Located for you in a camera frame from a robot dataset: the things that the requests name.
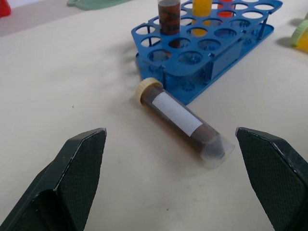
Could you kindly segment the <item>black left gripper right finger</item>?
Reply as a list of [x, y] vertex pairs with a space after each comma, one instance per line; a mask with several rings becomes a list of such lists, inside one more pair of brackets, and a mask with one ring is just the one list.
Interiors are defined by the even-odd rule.
[[284, 139], [238, 127], [251, 186], [276, 231], [308, 229], [308, 163]]

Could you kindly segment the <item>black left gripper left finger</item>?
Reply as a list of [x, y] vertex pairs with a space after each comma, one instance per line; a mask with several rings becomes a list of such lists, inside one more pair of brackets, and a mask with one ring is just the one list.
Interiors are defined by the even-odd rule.
[[0, 226], [2, 231], [82, 231], [98, 188], [107, 131], [68, 139], [33, 179]]

